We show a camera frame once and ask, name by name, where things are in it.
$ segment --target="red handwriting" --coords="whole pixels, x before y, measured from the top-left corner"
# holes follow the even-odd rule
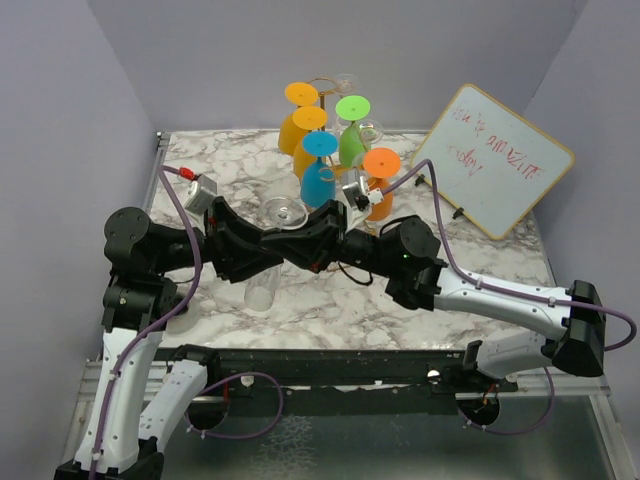
[[[507,160],[507,163],[511,165],[516,171],[520,172],[522,176],[530,180],[543,172],[542,168],[528,162],[527,155],[516,150],[509,145],[509,142],[499,139],[495,135],[491,135],[487,140],[486,145],[491,147],[491,150],[496,153],[502,153]]]
[[[480,138],[480,132],[484,130],[485,123],[482,120],[482,115],[478,114],[478,120],[476,121],[476,137]]]
[[[469,114],[469,110],[464,108],[462,105],[456,108],[451,114],[454,120],[458,120],[464,123],[471,122],[471,115]]]
[[[478,162],[476,157],[474,157],[474,153],[476,151],[475,148],[472,148],[468,152],[464,152],[455,145],[449,145],[449,153],[451,153],[452,150],[455,151],[458,161],[469,169],[469,177],[474,176],[484,167],[480,162]]]
[[[503,155],[506,163],[511,165],[511,167],[526,180],[535,179],[544,172],[541,167],[531,163],[531,161],[527,159],[526,153],[519,151],[504,138],[499,138],[497,135],[487,137],[487,132],[485,131],[487,125],[482,118],[482,114],[473,112],[472,109],[467,107],[465,102],[462,102],[455,109],[452,109],[451,118],[456,122],[468,124],[469,127],[474,129],[476,138],[487,138],[485,145],[488,146],[492,152]],[[460,147],[452,145],[449,146],[449,153],[452,151],[455,153],[458,161],[469,169],[470,177],[482,170],[483,166],[476,158],[477,153],[475,149],[465,152],[462,151]]]

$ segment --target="marble surface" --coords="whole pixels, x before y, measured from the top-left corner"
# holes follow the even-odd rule
[[[274,195],[298,196],[292,160],[277,148],[278,132],[266,130],[179,132],[172,135],[166,164],[185,166],[218,183],[218,193],[245,219],[261,225],[260,204]],[[424,134],[386,134],[376,146],[394,149],[409,160]],[[179,197],[188,184],[170,178]],[[396,191],[392,217],[419,214],[437,232],[433,197],[427,185],[407,182]],[[523,220],[504,240],[489,239],[466,218],[452,219],[443,202],[447,236],[460,266],[485,275],[532,285],[552,285],[542,244],[532,218]],[[154,221],[181,227],[161,185],[151,208]],[[350,269],[354,276],[365,272]],[[187,281],[188,270],[171,274]],[[244,283],[218,280],[211,264],[204,267],[189,312],[170,322],[163,345],[194,343],[233,348],[318,349],[462,349],[479,338],[500,338],[519,327],[476,315],[444,311],[410,311],[384,293],[386,280],[370,287],[354,284],[341,272],[319,275],[285,262],[271,310],[254,312],[244,305]]]

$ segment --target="screw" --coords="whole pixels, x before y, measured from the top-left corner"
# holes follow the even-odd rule
[[[427,380],[432,385],[437,385],[440,382],[440,372],[437,370],[429,370],[427,373]]]
[[[253,385],[253,375],[244,375],[240,377],[240,383],[247,388],[250,387]]]

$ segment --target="whiteboard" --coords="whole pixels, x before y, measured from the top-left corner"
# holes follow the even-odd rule
[[[498,240],[571,168],[574,155],[474,85],[464,85],[412,162],[430,158],[438,191]],[[429,170],[422,170],[431,184]]]

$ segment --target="gray wall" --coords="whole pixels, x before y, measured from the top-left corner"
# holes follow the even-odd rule
[[[536,214],[557,280],[595,283],[640,319],[640,5],[589,2],[526,117],[575,151],[573,170]],[[628,328],[610,317],[609,342]],[[606,356],[623,431],[640,470],[640,339]]]
[[[586,0],[88,0],[165,130],[277,127],[292,81],[354,73],[386,128],[476,83],[522,111]]]
[[[154,128],[84,0],[0,14],[0,465],[53,477],[98,352],[107,216],[140,203]]]

